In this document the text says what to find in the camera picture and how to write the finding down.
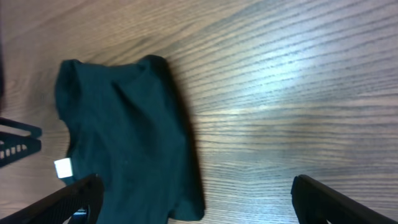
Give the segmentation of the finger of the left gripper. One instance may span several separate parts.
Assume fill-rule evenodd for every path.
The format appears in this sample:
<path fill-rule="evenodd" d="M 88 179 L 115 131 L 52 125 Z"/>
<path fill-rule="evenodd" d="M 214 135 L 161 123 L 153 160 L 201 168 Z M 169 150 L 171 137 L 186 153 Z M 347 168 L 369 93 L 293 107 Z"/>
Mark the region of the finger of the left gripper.
<path fill-rule="evenodd" d="M 11 119 L 1 118 L 1 125 L 16 128 L 24 131 L 30 132 L 29 136 L 32 138 L 39 138 L 42 135 L 42 129 L 36 126 L 32 126 L 25 123 L 20 123 L 17 121 L 13 121 Z"/>
<path fill-rule="evenodd" d="M 41 146 L 38 139 L 1 132 L 1 167 L 39 152 Z"/>

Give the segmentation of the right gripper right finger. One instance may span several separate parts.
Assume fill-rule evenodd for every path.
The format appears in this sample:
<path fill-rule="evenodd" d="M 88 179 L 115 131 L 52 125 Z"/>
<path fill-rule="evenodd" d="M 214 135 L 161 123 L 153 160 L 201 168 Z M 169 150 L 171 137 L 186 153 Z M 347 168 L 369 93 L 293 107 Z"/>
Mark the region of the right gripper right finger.
<path fill-rule="evenodd" d="M 397 224 L 307 175 L 294 178 L 290 193 L 300 224 Z"/>

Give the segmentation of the black t-shirt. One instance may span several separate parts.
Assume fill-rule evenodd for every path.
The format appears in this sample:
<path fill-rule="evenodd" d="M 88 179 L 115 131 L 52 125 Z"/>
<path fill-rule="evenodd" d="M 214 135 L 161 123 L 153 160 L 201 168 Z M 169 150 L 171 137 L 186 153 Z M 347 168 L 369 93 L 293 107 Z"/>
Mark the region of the black t-shirt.
<path fill-rule="evenodd" d="M 104 184 L 99 223 L 199 221 L 205 214 L 194 140 L 166 59 L 104 66 L 66 60 L 55 85 L 70 133 L 72 184 Z"/>

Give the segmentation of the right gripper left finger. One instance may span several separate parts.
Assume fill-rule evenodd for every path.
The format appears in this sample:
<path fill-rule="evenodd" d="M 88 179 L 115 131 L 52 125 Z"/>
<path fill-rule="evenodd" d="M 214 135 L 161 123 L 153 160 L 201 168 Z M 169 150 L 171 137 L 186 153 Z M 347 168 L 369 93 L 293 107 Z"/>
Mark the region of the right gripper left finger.
<path fill-rule="evenodd" d="M 103 204 L 102 180 L 91 174 L 1 219 L 3 224 L 96 224 Z"/>

